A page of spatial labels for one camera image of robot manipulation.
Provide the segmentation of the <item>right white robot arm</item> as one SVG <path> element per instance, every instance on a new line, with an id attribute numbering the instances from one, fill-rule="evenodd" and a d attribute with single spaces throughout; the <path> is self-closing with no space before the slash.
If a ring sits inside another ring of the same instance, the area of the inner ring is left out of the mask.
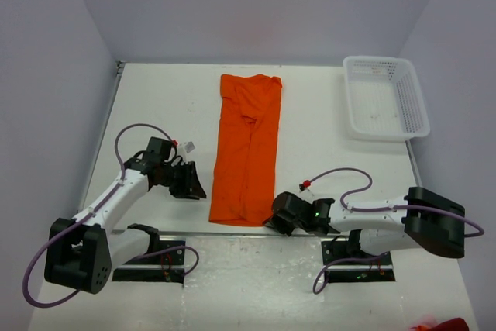
<path id="1" fill-rule="evenodd" d="M 307 202 L 285 191 L 273 201 L 264 225 L 290 236 L 295 229 L 325 237 L 346 233 L 347 257 L 362 264 L 371 256 L 422 248 L 439 257 L 464 257 L 465 208 L 425 188 L 390 201 L 343 207 L 332 198 Z"/>

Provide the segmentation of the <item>orange t shirt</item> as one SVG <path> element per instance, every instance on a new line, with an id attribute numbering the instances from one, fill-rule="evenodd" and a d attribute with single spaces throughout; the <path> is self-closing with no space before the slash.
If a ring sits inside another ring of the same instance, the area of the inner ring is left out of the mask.
<path id="1" fill-rule="evenodd" d="M 279 77 L 221 76 L 209 222 L 262 226 L 270 218 L 282 88 Z"/>

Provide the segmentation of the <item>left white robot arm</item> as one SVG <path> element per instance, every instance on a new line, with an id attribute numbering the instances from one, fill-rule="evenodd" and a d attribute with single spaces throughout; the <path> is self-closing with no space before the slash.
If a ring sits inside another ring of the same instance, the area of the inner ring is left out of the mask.
<path id="1" fill-rule="evenodd" d="M 122 233 L 117 223 L 154 187 L 165 187 L 177 199 L 206 197 L 195 162 L 187 159 L 191 142 L 177 144 L 150 138 L 145 150 L 121 163 L 117 178 L 86 209 L 50 227 L 44 278 L 75 291 L 99 293 L 113 270 L 131 260 L 151 264 L 167 254 L 156 228 L 133 223 Z"/>

